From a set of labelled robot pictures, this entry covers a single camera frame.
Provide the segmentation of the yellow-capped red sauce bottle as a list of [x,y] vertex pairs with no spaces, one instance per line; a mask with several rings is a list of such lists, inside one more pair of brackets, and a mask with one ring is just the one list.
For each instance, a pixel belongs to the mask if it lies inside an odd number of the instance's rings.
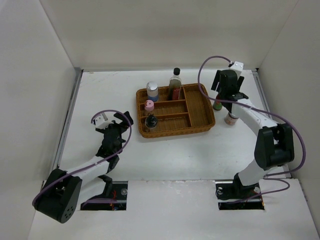
[[216,99],[216,100],[214,101],[214,103],[213,103],[213,105],[212,105],[212,108],[213,108],[215,111],[220,111],[220,110],[223,108],[223,105],[222,105],[222,103],[219,101],[219,99],[220,99],[219,94],[216,95],[215,99]]

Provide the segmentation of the pink-capped spice shaker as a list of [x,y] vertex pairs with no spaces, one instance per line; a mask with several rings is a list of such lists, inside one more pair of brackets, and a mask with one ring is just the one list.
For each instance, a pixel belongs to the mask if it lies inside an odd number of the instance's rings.
[[152,100],[146,100],[144,102],[144,110],[147,112],[152,112],[155,108],[155,103]]

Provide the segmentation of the black-capped pepper grinder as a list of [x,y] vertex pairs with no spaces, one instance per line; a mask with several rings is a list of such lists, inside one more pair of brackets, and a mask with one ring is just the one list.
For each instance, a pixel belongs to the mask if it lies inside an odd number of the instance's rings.
[[158,118],[154,114],[150,114],[146,117],[144,125],[145,125],[145,131],[147,133],[150,133],[156,129],[158,125]]

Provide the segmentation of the black-capped shaker blue label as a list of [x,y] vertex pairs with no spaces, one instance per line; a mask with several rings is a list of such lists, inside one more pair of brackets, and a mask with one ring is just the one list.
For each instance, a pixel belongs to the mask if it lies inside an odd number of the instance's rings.
[[155,81],[149,81],[146,84],[146,92],[149,100],[157,102],[159,100],[158,84]]

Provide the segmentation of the tall black-capped sauce bottle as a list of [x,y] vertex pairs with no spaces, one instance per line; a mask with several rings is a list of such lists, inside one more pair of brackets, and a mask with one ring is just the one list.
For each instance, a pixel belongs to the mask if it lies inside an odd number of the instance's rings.
[[181,69],[176,67],[173,69],[173,76],[169,80],[168,99],[176,101],[180,98],[182,80],[180,78]]

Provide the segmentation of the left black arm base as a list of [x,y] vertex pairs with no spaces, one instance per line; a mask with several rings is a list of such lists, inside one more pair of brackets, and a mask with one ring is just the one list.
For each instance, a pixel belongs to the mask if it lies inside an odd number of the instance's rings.
[[78,206],[81,211],[125,211],[129,183],[102,175],[81,188]]

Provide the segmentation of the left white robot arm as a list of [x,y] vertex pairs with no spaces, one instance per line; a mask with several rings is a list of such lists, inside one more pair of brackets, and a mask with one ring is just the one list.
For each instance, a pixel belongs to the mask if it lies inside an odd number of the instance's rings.
[[95,156],[70,170],[54,169],[32,201],[36,211],[64,224],[74,214],[88,183],[101,181],[95,187],[95,193],[100,199],[105,200],[112,195],[112,179],[107,174],[119,162],[119,155],[129,142],[122,138],[122,134],[132,131],[134,121],[128,111],[112,110],[113,116],[120,122],[108,121],[106,113],[107,110],[100,111],[90,120],[95,130],[103,135]]

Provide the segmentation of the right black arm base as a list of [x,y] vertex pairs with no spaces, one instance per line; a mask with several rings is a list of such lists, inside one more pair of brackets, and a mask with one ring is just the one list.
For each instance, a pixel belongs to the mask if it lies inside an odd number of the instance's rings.
[[238,182],[216,181],[215,195],[219,210],[264,210],[259,183],[242,186]]

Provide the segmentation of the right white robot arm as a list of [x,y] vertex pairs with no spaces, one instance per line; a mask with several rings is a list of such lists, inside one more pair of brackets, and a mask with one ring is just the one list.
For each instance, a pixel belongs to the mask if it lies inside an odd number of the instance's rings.
[[244,77],[238,77],[234,70],[218,70],[211,87],[218,92],[217,99],[222,100],[222,106],[228,110],[228,119],[241,119],[256,135],[253,161],[232,181],[231,190],[238,198],[245,197],[272,169],[295,157],[292,127],[255,111],[249,97],[240,92],[243,80]]

